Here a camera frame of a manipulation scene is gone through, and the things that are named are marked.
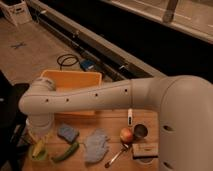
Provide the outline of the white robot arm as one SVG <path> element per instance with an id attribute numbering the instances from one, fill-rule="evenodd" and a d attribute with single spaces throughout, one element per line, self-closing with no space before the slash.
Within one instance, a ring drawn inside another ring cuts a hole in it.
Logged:
<path id="1" fill-rule="evenodd" d="M 213 171 L 213 83 L 197 76 L 138 78 L 71 91 L 36 79 L 19 101 L 36 134 L 59 112 L 146 109 L 158 113 L 159 171 Z"/>

